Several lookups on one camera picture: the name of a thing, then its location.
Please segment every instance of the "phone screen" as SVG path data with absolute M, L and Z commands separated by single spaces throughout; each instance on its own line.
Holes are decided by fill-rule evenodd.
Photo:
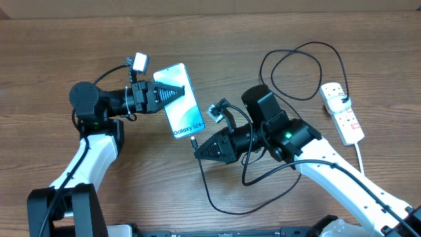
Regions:
M 154 72 L 153 80 L 170 86 L 184 86 L 184 96 L 164 108 L 172 135 L 176 139 L 205 129 L 205 123 L 184 64 L 179 63 Z

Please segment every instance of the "power outlet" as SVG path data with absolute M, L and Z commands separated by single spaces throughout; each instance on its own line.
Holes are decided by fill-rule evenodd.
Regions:
M 326 108 L 329 98 L 345 95 L 341 84 L 336 82 L 324 84 L 320 87 L 319 92 Z M 352 108 L 330 116 L 334 121 L 337 133 L 341 137 L 343 145 L 353 145 L 364 138 L 364 133 L 362 132 L 362 128 Z

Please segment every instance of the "white adapter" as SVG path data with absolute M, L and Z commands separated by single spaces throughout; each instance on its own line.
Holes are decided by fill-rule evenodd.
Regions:
M 360 170 L 361 173 L 364 174 L 361 154 L 358 147 L 358 142 L 364 138 L 364 133 L 351 108 L 351 100 L 342 105 L 340 104 L 342 103 L 342 98 L 346 98 L 346 95 L 343 93 L 341 84 L 337 82 L 330 82 L 322 85 L 319 92 L 326 109 L 334 121 L 337 133 L 341 137 L 343 145 L 355 145 L 359 158 Z

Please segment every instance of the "wood grain surface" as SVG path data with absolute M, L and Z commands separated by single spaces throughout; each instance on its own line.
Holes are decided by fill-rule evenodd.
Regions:
M 241 105 L 242 93 L 259 84 L 264 55 L 324 41 L 341 53 L 353 108 L 366 135 L 360 148 L 366 175 L 394 196 L 421 204 L 421 14 L 320 13 L 235 16 L 166 16 L 73 20 L 0 21 L 0 236 L 28 236 L 26 198 L 56 179 L 73 158 L 79 135 L 70 120 L 69 89 L 94 81 L 136 51 L 151 56 L 149 74 L 183 62 L 204 112 L 222 97 Z M 329 48 L 304 48 L 322 63 L 325 82 L 343 83 Z M 264 79 L 282 54 L 264 67 Z M 317 64 L 294 55 L 275 81 L 291 95 L 313 93 Z M 100 82 L 103 90 L 128 85 L 124 69 Z M 320 96 L 288 100 L 301 116 L 355 167 Z M 293 117 L 291 110 L 281 103 Z M 234 113 L 237 124 L 245 119 Z M 205 116 L 204 142 L 224 125 Z M 126 143 L 99 189 L 107 224 L 137 223 L 143 230 L 251 230 L 308 226 L 327 214 L 356 220 L 319 185 L 303 177 L 284 198 L 256 213 L 218 213 L 206 199 L 188 139 L 175 140 L 164 111 L 125 122 Z M 268 155 L 250 166 L 248 179 L 277 166 Z M 284 192 L 298 173 L 285 170 L 255 186 L 241 185 L 240 163 L 204 162 L 215 205 L 246 211 Z M 71 220 L 60 224 L 69 224 Z

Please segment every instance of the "white power strip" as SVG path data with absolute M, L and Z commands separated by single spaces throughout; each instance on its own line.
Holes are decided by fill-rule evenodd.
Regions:
M 319 89 L 319 92 L 328 111 L 330 110 L 328 106 L 329 99 L 340 95 L 345 95 L 341 84 L 336 82 L 330 82 L 322 85 Z M 362 128 L 358 123 L 354 111 L 352 108 L 348 108 L 344 111 L 331 114 L 330 116 L 334 121 L 337 133 L 341 137 L 343 145 L 355 145 L 355 149 L 357 150 L 357 155 L 359 157 L 360 170 L 361 173 L 364 174 L 358 147 L 358 142 L 364 138 L 364 133 L 362 132 Z

